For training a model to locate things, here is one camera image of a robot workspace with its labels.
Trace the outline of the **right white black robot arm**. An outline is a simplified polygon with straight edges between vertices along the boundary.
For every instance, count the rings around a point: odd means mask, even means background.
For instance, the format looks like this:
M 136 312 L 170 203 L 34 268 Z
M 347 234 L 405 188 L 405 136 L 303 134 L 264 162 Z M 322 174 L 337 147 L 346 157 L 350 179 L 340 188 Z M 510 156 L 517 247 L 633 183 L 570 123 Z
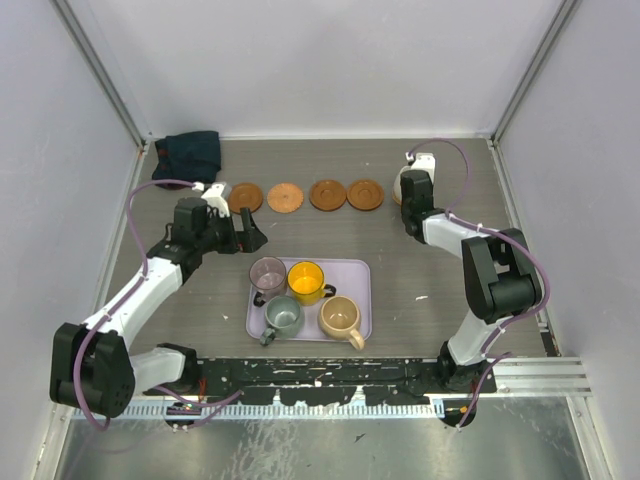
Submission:
M 402 172 L 399 184 L 407 234 L 462 261 L 468 312 L 441 347 L 435 373 L 444 390 L 459 394 L 481 374 L 506 327 L 541 305 L 546 288 L 520 230 L 485 228 L 435 207 L 433 183 L 424 170 Z

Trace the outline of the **beige ceramic mug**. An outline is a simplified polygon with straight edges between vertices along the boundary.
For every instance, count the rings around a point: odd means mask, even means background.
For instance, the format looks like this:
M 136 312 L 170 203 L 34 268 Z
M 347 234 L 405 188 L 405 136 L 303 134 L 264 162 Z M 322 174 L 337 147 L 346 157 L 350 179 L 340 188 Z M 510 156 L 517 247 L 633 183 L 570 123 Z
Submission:
M 328 298 L 320 307 L 317 323 L 328 338 L 347 341 L 358 351 L 364 349 L 365 340 L 359 331 L 361 313 L 352 299 L 345 296 Z

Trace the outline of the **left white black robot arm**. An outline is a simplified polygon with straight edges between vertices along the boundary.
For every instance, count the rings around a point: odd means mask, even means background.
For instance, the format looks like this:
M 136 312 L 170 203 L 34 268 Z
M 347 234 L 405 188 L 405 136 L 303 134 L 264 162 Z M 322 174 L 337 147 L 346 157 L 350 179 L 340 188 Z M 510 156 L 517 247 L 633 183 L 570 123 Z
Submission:
M 65 323 L 53 337 L 50 399 L 90 418 L 121 415 L 133 396 L 167 386 L 194 393 L 202 377 L 194 349 L 162 343 L 139 355 L 130 347 L 141 328 L 201 266 L 209 253 L 253 253 L 268 239 L 249 209 L 232 217 L 201 198 L 174 208 L 162 239 L 146 251 L 140 270 L 106 305 L 80 324 Z

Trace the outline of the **grey ceramic mug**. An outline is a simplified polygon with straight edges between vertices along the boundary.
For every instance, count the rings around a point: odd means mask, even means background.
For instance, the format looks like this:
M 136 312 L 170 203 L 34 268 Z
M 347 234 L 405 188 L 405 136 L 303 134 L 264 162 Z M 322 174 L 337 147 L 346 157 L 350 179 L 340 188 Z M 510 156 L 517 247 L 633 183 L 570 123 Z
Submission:
M 266 304 L 264 320 L 259 343 L 266 347 L 276 339 L 296 337 L 305 324 L 305 311 L 295 298 L 281 295 Z

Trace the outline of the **white ceramic mug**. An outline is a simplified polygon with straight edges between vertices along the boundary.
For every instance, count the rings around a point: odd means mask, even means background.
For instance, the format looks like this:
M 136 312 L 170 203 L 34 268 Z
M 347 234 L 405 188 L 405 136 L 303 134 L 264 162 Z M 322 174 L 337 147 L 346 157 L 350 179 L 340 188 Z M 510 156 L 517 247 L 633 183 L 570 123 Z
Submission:
M 394 179 L 392 187 L 392 198 L 396 198 L 402 203 L 402 191 L 401 191 L 401 174 L 398 173 Z

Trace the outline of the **aluminium front rail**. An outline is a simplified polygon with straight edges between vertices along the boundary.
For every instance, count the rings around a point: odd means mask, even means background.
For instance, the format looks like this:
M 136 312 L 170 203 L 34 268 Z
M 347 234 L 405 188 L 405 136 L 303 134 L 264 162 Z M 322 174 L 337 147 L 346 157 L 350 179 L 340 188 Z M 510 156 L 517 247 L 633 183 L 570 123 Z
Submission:
M 122 410 L 135 395 L 148 392 L 158 394 L 160 388 L 174 384 L 188 387 L 199 376 L 198 360 L 187 360 L 185 370 L 174 380 L 135 379 L 129 370 L 117 366 L 89 367 L 82 369 L 81 377 L 87 381 L 89 390 L 85 395 L 87 402 L 98 404 L 114 403 Z M 503 359 L 495 366 L 485 364 L 484 370 L 473 393 L 521 393 L 529 395 L 581 394 L 590 391 L 582 366 L 570 359 Z

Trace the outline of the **dark blue folded cloth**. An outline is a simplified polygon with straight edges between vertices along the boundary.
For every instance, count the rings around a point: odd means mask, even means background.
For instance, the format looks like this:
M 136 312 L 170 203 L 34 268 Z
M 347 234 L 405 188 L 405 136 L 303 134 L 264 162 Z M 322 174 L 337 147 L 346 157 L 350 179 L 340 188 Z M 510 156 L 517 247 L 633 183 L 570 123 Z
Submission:
M 217 131 L 195 131 L 167 136 L 154 142 L 158 163 L 153 181 L 180 180 L 211 184 L 222 168 Z

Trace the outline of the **lavender plastic tray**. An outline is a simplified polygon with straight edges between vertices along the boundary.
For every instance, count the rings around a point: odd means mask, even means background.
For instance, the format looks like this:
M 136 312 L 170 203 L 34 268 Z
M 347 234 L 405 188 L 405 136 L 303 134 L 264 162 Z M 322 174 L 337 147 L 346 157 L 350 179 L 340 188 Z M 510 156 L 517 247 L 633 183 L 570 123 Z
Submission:
M 371 278 L 368 264 L 359 259 L 322 259 L 312 258 L 334 285 L 337 294 L 353 300 L 360 309 L 361 325 L 359 332 L 367 340 L 373 331 Z M 253 305 L 256 288 L 251 285 L 248 297 L 246 331 L 250 337 L 259 339 L 265 330 L 264 308 Z M 317 315 L 324 300 L 312 306 L 305 306 L 305 324 L 292 341 L 333 342 L 327 337 L 317 323 Z

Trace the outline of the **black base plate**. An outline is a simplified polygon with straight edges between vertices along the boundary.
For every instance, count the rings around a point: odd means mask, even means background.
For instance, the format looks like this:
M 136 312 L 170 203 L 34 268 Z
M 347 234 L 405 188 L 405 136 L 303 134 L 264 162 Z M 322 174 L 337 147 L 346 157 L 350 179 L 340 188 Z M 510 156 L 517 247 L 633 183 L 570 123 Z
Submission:
M 202 392 L 209 401 L 240 391 L 240 401 L 254 406 L 345 405 L 358 393 L 367 406 L 425 405 L 437 394 L 471 394 L 484 370 L 445 381 L 436 362 L 420 358 L 217 358 L 199 361 L 198 368 L 190 386 L 167 387 L 180 395 Z

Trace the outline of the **brown wooden round coaster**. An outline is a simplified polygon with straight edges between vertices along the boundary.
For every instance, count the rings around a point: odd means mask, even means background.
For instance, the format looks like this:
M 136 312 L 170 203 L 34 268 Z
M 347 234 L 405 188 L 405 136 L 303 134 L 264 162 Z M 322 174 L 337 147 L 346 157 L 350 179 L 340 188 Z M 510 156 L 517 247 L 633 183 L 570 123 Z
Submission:
M 347 201 L 360 211 L 373 211 L 384 201 L 384 190 L 372 179 L 354 181 L 347 189 Z

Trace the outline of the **yellow mug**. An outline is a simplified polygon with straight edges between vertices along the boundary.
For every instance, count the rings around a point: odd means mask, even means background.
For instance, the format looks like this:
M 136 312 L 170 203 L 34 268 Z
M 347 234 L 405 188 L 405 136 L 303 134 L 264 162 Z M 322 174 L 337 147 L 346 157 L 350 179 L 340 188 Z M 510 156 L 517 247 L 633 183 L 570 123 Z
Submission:
M 322 268 L 311 261 L 294 264 L 287 275 L 288 287 L 302 306 L 311 306 L 325 298 L 334 297 L 335 286 L 327 284 Z

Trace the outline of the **purple glass mug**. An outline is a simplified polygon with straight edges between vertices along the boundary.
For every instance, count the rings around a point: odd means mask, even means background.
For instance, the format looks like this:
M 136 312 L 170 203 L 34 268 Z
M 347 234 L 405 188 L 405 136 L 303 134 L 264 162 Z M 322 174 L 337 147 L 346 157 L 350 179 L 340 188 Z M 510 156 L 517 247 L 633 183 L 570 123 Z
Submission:
M 249 279 L 254 289 L 253 305 L 262 307 L 287 291 L 287 268 L 276 257 L 262 257 L 250 268 Z

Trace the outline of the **dark brown wooden coaster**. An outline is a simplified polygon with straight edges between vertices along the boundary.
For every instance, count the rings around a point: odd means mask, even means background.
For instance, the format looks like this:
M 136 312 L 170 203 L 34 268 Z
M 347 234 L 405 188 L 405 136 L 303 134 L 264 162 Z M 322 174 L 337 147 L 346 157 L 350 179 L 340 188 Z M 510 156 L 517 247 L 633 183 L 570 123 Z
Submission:
M 347 191 L 337 180 L 319 180 L 312 185 L 309 200 L 316 209 L 331 212 L 344 205 L 347 200 Z

